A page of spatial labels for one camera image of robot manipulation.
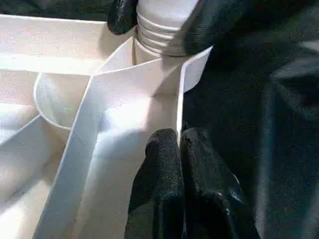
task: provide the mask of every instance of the gloved finger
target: gloved finger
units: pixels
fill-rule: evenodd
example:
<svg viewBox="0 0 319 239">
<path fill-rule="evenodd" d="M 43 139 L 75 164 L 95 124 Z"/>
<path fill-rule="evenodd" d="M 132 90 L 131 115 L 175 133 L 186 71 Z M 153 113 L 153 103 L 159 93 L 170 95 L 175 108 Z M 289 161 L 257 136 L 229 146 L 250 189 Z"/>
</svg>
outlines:
<svg viewBox="0 0 319 239">
<path fill-rule="evenodd" d="M 181 238 L 184 188 L 176 134 L 156 131 L 146 146 L 146 157 L 132 188 L 126 239 Z"/>
<path fill-rule="evenodd" d="M 196 128 L 182 133 L 188 237 L 257 239 L 239 183 L 208 137 Z"/>
<path fill-rule="evenodd" d="M 220 41 L 251 6 L 251 0 L 199 1 L 185 36 L 186 53 L 200 52 Z"/>
<path fill-rule="evenodd" d="M 109 10 L 108 28 L 116 35 L 128 32 L 137 24 L 138 0 L 114 0 Z"/>
</svg>

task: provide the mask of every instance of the white plastic part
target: white plastic part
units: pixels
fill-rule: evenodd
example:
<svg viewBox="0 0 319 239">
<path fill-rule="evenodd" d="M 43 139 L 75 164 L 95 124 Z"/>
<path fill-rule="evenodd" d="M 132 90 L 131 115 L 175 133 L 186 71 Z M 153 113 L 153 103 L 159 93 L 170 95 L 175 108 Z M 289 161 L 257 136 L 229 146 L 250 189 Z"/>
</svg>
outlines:
<svg viewBox="0 0 319 239">
<path fill-rule="evenodd" d="M 156 129 L 171 127 L 179 140 L 183 92 L 199 81 L 210 49 L 191 58 L 162 56 L 129 38 L 133 31 L 112 35 L 105 22 L 0 15 L 0 29 L 4 26 L 0 127 L 14 130 L 0 144 L 0 194 L 7 187 L 2 236 L 30 238 L 42 213 L 34 238 L 121 237 L 147 139 Z M 63 107 L 41 110 L 32 119 L 38 72 L 38 80 L 46 82 L 35 87 L 40 95 L 58 96 L 43 102 Z M 64 118 L 69 100 L 77 105 Z M 56 135 L 68 136 L 70 128 L 65 145 Z M 49 170 L 42 168 L 47 162 Z M 58 164 L 51 187 L 46 178 Z"/>
<path fill-rule="evenodd" d="M 103 68 L 121 65 L 117 53 L 131 52 L 130 46 L 134 46 L 132 39 Z M 147 140 L 161 128 L 173 128 L 180 139 L 184 82 L 198 82 L 209 51 L 170 74 L 163 66 L 171 58 L 97 71 L 79 108 L 34 239 L 123 238 L 132 182 L 144 160 Z"/>
<path fill-rule="evenodd" d="M 67 139 L 89 76 L 40 73 L 34 84 L 34 102 L 42 117 Z"/>
<path fill-rule="evenodd" d="M 0 203 L 62 148 L 63 143 L 40 116 L 0 144 Z"/>
<path fill-rule="evenodd" d="M 149 50 L 168 56 L 186 56 L 183 39 L 198 0 L 140 0 L 138 36 Z"/>
</svg>

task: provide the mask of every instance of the dark fabric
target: dark fabric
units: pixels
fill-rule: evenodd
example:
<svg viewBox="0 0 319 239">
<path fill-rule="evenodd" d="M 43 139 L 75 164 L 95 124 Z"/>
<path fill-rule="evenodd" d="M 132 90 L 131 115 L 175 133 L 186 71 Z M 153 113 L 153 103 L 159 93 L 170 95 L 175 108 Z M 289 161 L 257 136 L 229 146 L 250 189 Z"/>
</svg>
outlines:
<svg viewBox="0 0 319 239">
<path fill-rule="evenodd" d="M 188 127 L 207 128 L 254 208 L 262 238 L 317 238 L 319 232 L 319 4 L 297 9 L 275 10 L 282 16 L 272 25 L 263 14 L 253 33 L 231 32 L 184 95 L 183 119 Z M 306 74 L 289 78 L 293 72 Z"/>
<path fill-rule="evenodd" d="M 4 14 L 106 21 L 114 0 L 1 0 Z"/>
<path fill-rule="evenodd" d="M 176 134 L 156 131 L 132 188 L 126 239 L 177 239 L 184 225 L 184 188 Z"/>
<path fill-rule="evenodd" d="M 196 128 L 183 132 L 181 158 L 190 239 L 259 239 L 237 179 Z"/>
</svg>

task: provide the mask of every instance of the black glove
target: black glove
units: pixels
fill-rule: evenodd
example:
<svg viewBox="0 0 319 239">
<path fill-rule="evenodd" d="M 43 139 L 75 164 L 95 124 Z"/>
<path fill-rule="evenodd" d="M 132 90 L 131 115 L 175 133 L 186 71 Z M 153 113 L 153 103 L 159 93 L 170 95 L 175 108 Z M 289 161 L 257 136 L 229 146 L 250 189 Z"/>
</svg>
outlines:
<svg viewBox="0 0 319 239">
<path fill-rule="evenodd" d="M 236 178 L 207 138 L 187 129 L 181 151 L 182 164 L 171 129 L 150 137 L 133 182 L 125 238 L 180 239 L 184 208 L 191 239 L 259 238 Z"/>
<path fill-rule="evenodd" d="M 137 4 L 138 0 L 113 2 L 109 11 L 108 27 L 114 34 L 123 34 L 137 24 Z M 219 41 L 251 5 L 250 0 L 199 1 L 194 11 L 196 17 L 185 37 L 185 51 L 194 54 Z"/>
<path fill-rule="evenodd" d="M 177 239 L 184 225 L 184 187 L 176 134 L 156 131 L 132 188 L 126 239 Z"/>
<path fill-rule="evenodd" d="M 259 239 L 239 182 L 198 129 L 183 132 L 181 158 L 188 238 Z"/>
</svg>

